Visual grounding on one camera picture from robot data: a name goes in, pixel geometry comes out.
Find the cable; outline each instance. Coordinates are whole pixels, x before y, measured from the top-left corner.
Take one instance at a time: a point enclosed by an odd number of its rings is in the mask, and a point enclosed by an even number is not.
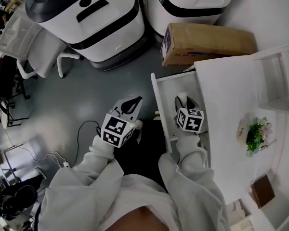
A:
[[[5,131],[6,135],[8,136],[8,138],[9,138],[12,146],[15,146],[15,145],[12,143],[11,138],[10,138],[9,134],[7,133],[7,131],[6,131],[6,130],[4,130],[4,131]],[[52,160],[61,168],[57,156],[54,155],[53,153],[57,153],[58,156],[61,157],[61,158],[66,162],[66,160],[65,160],[58,152],[56,152],[56,151],[47,153],[43,158],[35,159],[34,156],[33,156],[32,153],[31,153],[31,151],[29,151],[28,149],[23,148],[23,147],[20,147],[20,146],[19,146],[18,148],[23,149],[23,150],[29,152],[30,155],[31,155],[31,157],[33,158],[33,160],[36,161],[36,162],[38,162],[38,161],[40,161],[40,160],[43,160],[43,159],[45,159],[47,156],[51,155],[51,156],[52,156]]]
[[[76,156],[75,156],[75,161],[74,161],[74,163],[71,165],[71,167],[73,167],[73,166],[75,165],[75,163],[77,162],[77,157],[78,157],[78,153],[79,153],[79,132],[80,132],[80,129],[81,129],[82,126],[83,126],[84,124],[86,124],[87,122],[94,122],[94,123],[96,123],[96,124],[97,124],[97,127],[95,128],[96,133],[97,133],[99,136],[101,136],[101,127],[100,127],[100,125],[98,124],[97,121],[88,120],[88,121],[85,121],[85,122],[83,122],[83,123],[81,124],[81,126],[80,126],[79,129],[78,129],[78,133],[77,133],[77,152],[76,152]]]

